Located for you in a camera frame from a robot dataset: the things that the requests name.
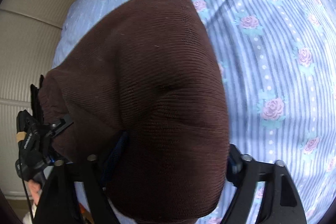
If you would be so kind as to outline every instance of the screw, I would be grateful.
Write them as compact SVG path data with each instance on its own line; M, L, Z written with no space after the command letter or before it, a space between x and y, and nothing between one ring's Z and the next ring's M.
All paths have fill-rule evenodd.
M285 163L284 163L283 160L277 160L277 161L275 162L275 164L276 164L277 166L281 166L281 167L285 166Z
M249 154L244 154L242 155L241 157L243 160L246 160L246 161L251 161L253 160L253 158L249 155Z
M55 161L54 165L55 166L61 166L61 165L63 165L63 163L64 163L63 160L57 160L57 161Z
M97 159L97 156L94 155L94 154L92 154L92 155L90 155L90 156L87 157L87 160L88 160L88 161L94 161L94 160L96 160L96 159Z

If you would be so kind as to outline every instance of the bed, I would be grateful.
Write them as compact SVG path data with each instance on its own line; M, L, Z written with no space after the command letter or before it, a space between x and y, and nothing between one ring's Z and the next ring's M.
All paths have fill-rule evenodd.
M104 15L128 0L77 0L53 67ZM192 0L212 42L231 119L230 142L264 162L284 160L309 224L336 197L336 0ZM234 193L199 223L216 224ZM263 185L256 190L254 223Z

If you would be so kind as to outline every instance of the wire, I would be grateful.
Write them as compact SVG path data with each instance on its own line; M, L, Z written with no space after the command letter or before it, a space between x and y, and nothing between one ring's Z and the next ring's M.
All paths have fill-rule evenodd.
M23 180L23 174L22 174L22 169L21 169L21 146L22 146L23 142L21 141L20 147L19 147L19 169L20 169L20 177L22 180L22 185L23 185L23 189L25 190L25 194L26 194L26 199L28 202L28 208L29 208L29 213L30 213L30 218L31 218L31 222L32 224L34 224L34 216L33 216L33 210L32 210L32 206L30 204L30 200L29 200L29 196L28 196L28 192L27 192L27 188L25 185L25 181Z

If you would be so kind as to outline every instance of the brown cloth bag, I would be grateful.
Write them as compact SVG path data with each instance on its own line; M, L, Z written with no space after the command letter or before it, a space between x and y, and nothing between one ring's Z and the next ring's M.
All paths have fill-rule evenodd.
M224 185L228 114L218 64L190 0L130 0L105 16L48 72L46 122L74 124L53 147L74 162L128 146L106 194L140 223L193 223Z

